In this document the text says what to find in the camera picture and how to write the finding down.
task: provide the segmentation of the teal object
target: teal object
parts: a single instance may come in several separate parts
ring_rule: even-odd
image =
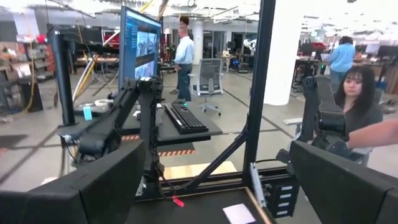
[[[83,107],[83,115],[86,121],[91,121],[93,119],[93,113],[91,112],[90,106]]]

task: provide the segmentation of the yellow cable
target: yellow cable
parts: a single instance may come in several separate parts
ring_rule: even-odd
[[[152,4],[153,1],[154,1],[154,0],[151,0],[151,1],[147,2],[147,3],[145,4],[145,6],[143,6],[142,9],[140,10],[140,13],[143,13],[143,12],[145,11],[145,9],[147,9],[148,6],[149,6],[150,4]],[[159,13],[159,16],[158,16],[156,19],[158,19],[158,18],[160,17],[160,15],[163,14],[163,12],[165,11],[165,9],[166,9],[166,6],[164,6],[163,10],[161,10],[161,12]],[[111,38],[109,38],[108,40],[106,40],[105,43],[103,44],[103,46],[107,46],[107,45],[109,44],[109,41],[110,41],[110,40],[111,40]],[[91,65],[90,65],[89,69],[87,70],[86,74],[83,74],[83,75],[84,75],[84,79],[83,79],[82,83],[81,83],[79,86],[76,87],[76,88],[77,88],[77,92],[76,92],[76,97],[75,97],[75,99],[73,99],[74,101],[78,98],[78,96],[80,96],[80,95],[83,93],[83,89],[84,89],[84,86],[86,85],[86,82],[87,82],[87,80],[88,80],[88,76],[90,76],[90,73],[93,71],[94,66],[95,66],[95,62],[96,62],[96,60],[97,60],[99,57],[100,57],[99,55],[94,55],[94,57],[93,57],[94,62],[91,63]]]
[[[25,15],[25,23],[26,23],[27,30],[28,30],[28,35],[29,35],[29,37],[32,37],[32,33],[30,31],[30,25],[28,23],[27,16],[26,16],[26,14],[24,14],[24,15]],[[30,48],[29,49],[30,52],[32,52],[33,51],[33,40],[30,42],[30,47],[29,48]],[[21,112],[12,115],[13,118],[15,118],[16,116],[19,116],[22,113],[28,112],[30,110],[30,108],[32,107],[32,104],[33,104],[34,93],[35,93],[35,81],[36,81],[35,68],[34,68],[35,65],[34,65],[33,57],[30,57],[30,63],[32,64],[32,69],[31,69],[31,72],[32,72],[32,74],[31,74],[31,76],[32,76],[32,80],[31,80],[32,86],[30,87],[29,102],[28,102],[27,106]]]
[[[76,20],[76,24],[77,24],[77,29],[79,30],[80,42],[83,44],[83,36],[82,36],[82,34],[81,34],[81,30],[80,30],[80,25],[79,25],[79,20],[78,20],[78,19]],[[85,51],[83,51],[83,56],[84,56],[84,59],[87,60],[88,57],[87,57]]]

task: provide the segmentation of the white pillar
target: white pillar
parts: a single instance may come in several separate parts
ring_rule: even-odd
[[[303,5],[305,4],[302,1],[276,1],[264,95],[266,104],[282,106],[289,102],[304,17],[304,10],[300,10]]]
[[[12,16],[18,35],[32,35],[36,37],[40,34],[33,9],[26,9],[23,13],[13,13]]]
[[[195,44],[195,58],[193,64],[198,65],[203,58],[203,22],[193,21],[192,24],[193,43]]]
[[[47,34],[47,24],[49,24],[50,21],[48,21],[49,18],[47,18],[46,12],[43,10],[35,10],[35,18],[40,34]]]

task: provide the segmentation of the red tag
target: red tag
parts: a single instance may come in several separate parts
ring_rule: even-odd
[[[184,203],[180,201],[176,196],[172,196],[173,202],[176,203],[179,207],[184,207]]]

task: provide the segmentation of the gray mesh chair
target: gray mesh chair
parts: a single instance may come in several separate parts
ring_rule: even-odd
[[[373,99],[375,103],[380,104],[382,102],[383,93],[384,93],[383,90],[376,89],[376,91],[374,93],[374,99]],[[300,136],[302,121],[303,121],[303,118],[293,118],[293,119],[283,120],[283,123],[286,126],[296,126],[295,136],[294,136],[293,140],[297,140],[297,138]],[[362,166],[368,166],[370,153],[372,151],[373,151],[373,147],[363,147],[363,148],[353,149],[353,153],[350,156],[350,159],[352,161],[356,161],[358,164],[361,164]]]
[[[221,83],[222,59],[206,58],[199,63],[199,74],[188,74],[190,80],[190,91],[192,94],[205,99],[199,107],[203,112],[207,109],[213,110],[221,115],[221,110],[214,104],[207,101],[208,98],[222,95],[223,85]]]

